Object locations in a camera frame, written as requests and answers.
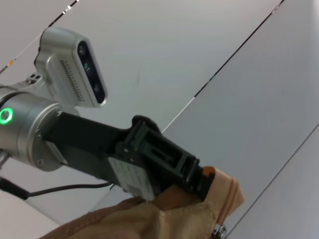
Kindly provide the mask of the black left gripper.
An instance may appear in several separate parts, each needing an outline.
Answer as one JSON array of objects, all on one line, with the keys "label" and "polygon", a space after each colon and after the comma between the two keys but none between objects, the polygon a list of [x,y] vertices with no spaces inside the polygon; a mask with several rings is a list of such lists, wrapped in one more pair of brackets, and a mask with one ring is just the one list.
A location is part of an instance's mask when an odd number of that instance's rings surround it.
[{"label": "black left gripper", "polygon": [[163,137],[151,119],[135,116],[128,129],[61,114],[44,139],[66,166],[151,201],[175,184],[164,162]]}]

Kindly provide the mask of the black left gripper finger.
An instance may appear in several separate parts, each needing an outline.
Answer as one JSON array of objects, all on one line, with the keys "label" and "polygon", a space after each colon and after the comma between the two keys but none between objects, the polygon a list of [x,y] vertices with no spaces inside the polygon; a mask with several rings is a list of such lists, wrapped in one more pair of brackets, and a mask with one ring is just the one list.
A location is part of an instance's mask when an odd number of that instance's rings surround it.
[{"label": "black left gripper finger", "polygon": [[194,166],[186,170],[181,178],[174,179],[173,184],[176,184],[189,194],[197,195],[201,201],[204,201],[215,178],[215,174],[216,170],[214,167]]},{"label": "black left gripper finger", "polygon": [[129,129],[126,145],[157,180],[165,177],[189,184],[199,160],[140,121]]}]

